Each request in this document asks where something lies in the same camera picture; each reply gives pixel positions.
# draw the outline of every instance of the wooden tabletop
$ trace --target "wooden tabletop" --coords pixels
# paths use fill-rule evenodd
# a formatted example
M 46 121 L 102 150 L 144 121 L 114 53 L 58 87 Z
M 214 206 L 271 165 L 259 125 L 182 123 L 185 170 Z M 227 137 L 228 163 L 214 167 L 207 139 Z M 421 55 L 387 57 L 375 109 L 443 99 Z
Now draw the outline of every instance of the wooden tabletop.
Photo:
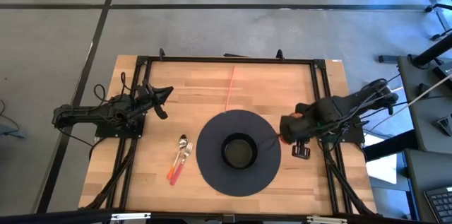
M 127 84 L 136 56 L 118 56 L 108 96 L 121 91 L 120 74 Z M 341 61 L 327 60 L 328 80 L 333 95 L 347 95 L 347 81 Z M 232 87 L 228 110 L 248 110 L 261 115 L 279 131 L 280 116 L 294 111 L 299 102 L 314 101 L 310 68 L 296 64 L 232 64 L 205 62 L 152 63 L 150 83 L 173 86 L 163 107 L 166 120 L 154 111 L 146 116 L 143 137 L 138 141 L 126 209 L 130 211 L 176 211 L 206 213 L 274 213 L 330 215 L 328 183 L 323 154 L 311 140 L 311 158 L 291 155 L 291 146 L 281 145 L 280 169 L 275 179 L 257 194 L 234 197 L 211 188 L 201 176 L 196 147 L 175 186 L 166 178 L 178 150 L 178 140 L 186 134 L 195 145 L 206 122 L 225 111 L 227 92 Z M 322 89 L 318 71 L 319 87 Z M 80 206 L 89 204 L 112 175 L 119 139 L 108 138 L 93 152 L 86 175 Z M 353 144 L 342 143 L 347 180 L 361 200 L 375 211 L 374 198 L 362 152 Z M 118 206 L 121 185 L 114 205 Z M 344 211 L 340 185 L 336 181 L 340 210 Z

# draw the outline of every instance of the silver fork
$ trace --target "silver fork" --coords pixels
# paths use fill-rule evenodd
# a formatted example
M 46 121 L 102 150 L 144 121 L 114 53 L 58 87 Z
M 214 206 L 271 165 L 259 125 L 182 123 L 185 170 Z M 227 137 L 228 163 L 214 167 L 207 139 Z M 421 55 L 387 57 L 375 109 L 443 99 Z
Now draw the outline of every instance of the silver fork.
M 175 174 L 171 178 L 171 182 L 170 182 L 171 185 L 175 185 L 176 184 L 177 178 L 179 178 L 179 175 L 181 174 L 182 168 L 184 167 L 185 160 L 187 159 L 187 157 L 190 156 L 190 153 L 191 153 L 192 149 L 193 149 L 193 143 L 189 142 L 186 145 L 186 148 L 185 148 L 185 151 L 184 151 L 184 157 L 182 158 L 182 161 L 179 164 L 179 167 L 177 167 L 177 170 L 176 170 Z

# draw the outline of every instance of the desk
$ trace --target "desk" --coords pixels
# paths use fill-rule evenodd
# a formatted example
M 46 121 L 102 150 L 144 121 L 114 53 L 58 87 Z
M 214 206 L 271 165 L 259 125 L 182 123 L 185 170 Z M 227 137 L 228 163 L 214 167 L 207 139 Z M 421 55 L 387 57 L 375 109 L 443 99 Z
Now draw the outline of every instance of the desk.
M 452 184 L 452 155 L 406 150 L 408 176 L 418 217 L 435 223 L 436 219 L 424 196 L 424 191 L 449 187 Z
M 136 56 L 118 56 L 109 97 L 120 93 L 122 71 L 128 75 L 127 84 L 130 85 L 129 75 L 133 74 L 136 59 Z M 315 140 L 308 145 L 311 149 L 309 160 L 292 157 L 291 146 L 281 145 L 281 164 L 275 179 L 263 191 L 251 196 L 226 196 L 212 189 L 201 176 L 196 152 L 187 160 L 177 184 L 170 186 L 166 174 L 177 152 L 179 137 L 186 134 L 196 143 L 205 123 L 224 111 L 233 66 L 228 109 L 255 112 L 276 131 L 279 131 L 282 114 L 293 112 L 298 102 L 314 101 L 310 68 L 306 65 L 153 62 L 150 83 L 156 88 L 174 86 L 174 91 L 164 106 L 168 119 L 158 119 L 152 110 L 146 117 L 133 164 L 126 210 L 332 214 L 323 153 Z M 328 60 L 326 66 L 332 94 L 347 95 L 342 62 Z M 89 204 L 110 178 L 118 142 L 117 138 L 108 138 L 93 151 L 80 206 Z M 341 146 L 349 183 L 367 207 L 375 211 L 364 156 L 354 144 L 342 143 Z M 119 203 L 121 184 L 117 187 L 114 206 Z M 343 211 L 342 193 L 337 182 L 335 188 L 339 208 Z
M 408 57 L 399 57 L 398 67 L 408 101 L 417 97 L 420 83 L 433 86 L 440 81 L 438 76 L 432 72 L 432 69 L 436 67 L 434 62 L 430 63 L 428 69 L 418 69 L 411 64 Z M 452 95 L 452 90 L 445 83 L 430 92 L 430 96 L 444 95 Z M 452 99 L 421 100 L 411 105 L 409 109 L 414 129 L 366 147 L 364 150 L 368 161 L 403 151 L 406 148 L 435 153 L 452 153 L 452 137 L 445 135 L 432 125 L 434 121 L 451 114 Z

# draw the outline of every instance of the gray floor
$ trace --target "gray floor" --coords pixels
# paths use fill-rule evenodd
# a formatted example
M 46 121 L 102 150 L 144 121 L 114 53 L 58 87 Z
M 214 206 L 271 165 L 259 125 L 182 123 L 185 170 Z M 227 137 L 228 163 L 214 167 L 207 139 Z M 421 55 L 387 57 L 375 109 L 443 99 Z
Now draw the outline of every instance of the gray floor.
M 104 0 L 0 0 L 0 3 L 103 3 Z M 113 0 L 132 3 L 268 3 L 268 4 L 424 4 L 429 0 Z M 5 114 L 29 136 L 1 137 L 0 215 L 29 213 L 41 185 L 58 131 L 52 110 L 71 100 L 100 11 L 0 10 L 0 99 Z M 379 64 L 380 54 L 418 54 L 431 46 L 429 38 L 443 30 L 434 13 L 414 11 L 110 11 L 83 105 L 96 105 L 92 88 L 109 85 L 117 55 L 221 56 L 225 52 L 287 58 L 342 59 L 351 91 L 375 78 L 390 78 L 397 68 Z M 400 79 L 391 82 L 396 88 Z M 371 120 L 383 119 L 383 112 Z M 399 134 L 411 128 L 407 112 L 382 124 L 377 132 Z M 73 134 L 93 139 L 93 126 Z M 70 142 L 57 182 L 51 211 L 75 209 L 88 167 L 88 150 Z M 400 217 L 406 208 L 387 211 L 390 192 L 374 191 L 379 211 Z

